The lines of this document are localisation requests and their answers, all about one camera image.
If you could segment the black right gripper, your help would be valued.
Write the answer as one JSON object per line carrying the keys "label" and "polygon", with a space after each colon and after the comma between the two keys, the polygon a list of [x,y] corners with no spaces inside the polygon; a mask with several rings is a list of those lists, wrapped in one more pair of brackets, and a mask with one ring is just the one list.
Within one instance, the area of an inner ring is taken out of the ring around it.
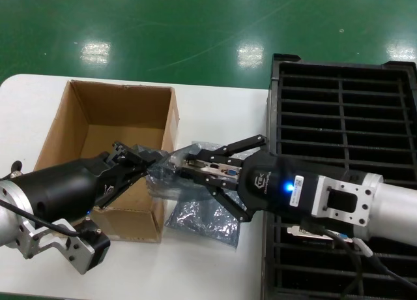
{"label": "black right gripper", "polygon": [[[267,138],[258,134],[214,151],[202,149],[195,159],[237,165],[233,155],[266,143]],[[212,175],[203,182],[210,195],[239,222],[251,222],[256,211],[302,220],[311,218],[319,174],[317,163],[258,151],[244,160],[238,188],[235,182]]]}

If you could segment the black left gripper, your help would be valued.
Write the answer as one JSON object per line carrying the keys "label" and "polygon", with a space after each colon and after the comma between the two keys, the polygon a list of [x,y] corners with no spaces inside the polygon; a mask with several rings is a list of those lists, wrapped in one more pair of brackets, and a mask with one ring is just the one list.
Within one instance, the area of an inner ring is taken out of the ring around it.
{"label": "black left gripper", "polygon": [[148,168],[168,156],[164,150],[115,142],[113,150],[23,174],[14,183],[33,214],[47,222],[84,217],[93,207],[139,209],[149,200]]}

